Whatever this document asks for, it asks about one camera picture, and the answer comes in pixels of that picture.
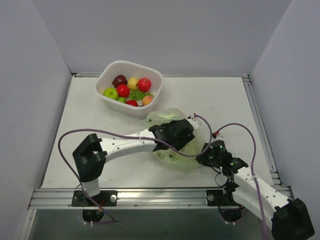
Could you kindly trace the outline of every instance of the yellow fruit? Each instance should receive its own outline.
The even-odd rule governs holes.
[[[127,86],[130,90],[138,90],[138,82],[139,80],[136,77],[131,77],[128,80]]]

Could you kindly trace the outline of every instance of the green apple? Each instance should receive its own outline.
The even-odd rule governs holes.
[[[136,77],[131,77],[128,80],[127,86],[130,90],[138,90],[138,82],[139,80]]]
[[[125,103],[126,102],[126,99],[124,97],[119,97],[118,98],[118,101],[121,102],[121,103]]]
[[[113,87],[108,87],[106,90],[104,90],[103,96],[106,96],[106,97],[111,98],[113,100],[118,100],[118,92]]]

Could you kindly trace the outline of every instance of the clear plastic bag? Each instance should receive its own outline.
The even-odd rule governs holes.
[[[177,108],[168,108],[162,111],[152,111],[146,116],[146,127],[150,128],[154,125],[161,125],[169,123],[173,120],[185,119],[187,116]],[[205,140],[200,133],[199,129],[193,131],[195,138],[189,142],[180,152],[187,155],[194,155],[201,152]],[[194,169],[201,167],[195,157],[185,157],[174,152],[172,149],[168,150],[159,150],[152,152],[152,154],[158,159],[161,163],[168,166],[169,168],[179,170],[181,172],[191,172]]]

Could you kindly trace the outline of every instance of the red apple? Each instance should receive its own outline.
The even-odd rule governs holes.
[[[141,78],[138,82],[138,89],[146,93],[150,90],[151,88],[151,81],[148,78]]]
[[[134,107],[139,106],[139,104],[135,100],[129,100],[129,101],[126,101],[125,103]]]
[[[117,86],[116,91],[118,92],[119,98],[126,99],[130,95],[130,89],[124,84],[120,84],[119,86]]]
[[[112,81],[112,85],[116,88],[118,87],[120,84],[124,84],[127,85],[127,79],[125,76],[123,75],[118,75],[114,78],[114,80]]]

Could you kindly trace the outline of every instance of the cable connector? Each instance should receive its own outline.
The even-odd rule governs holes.
[[[192,113],[190,116],[188,116],[188,119],[195,119],[196,118],[196,113]]]

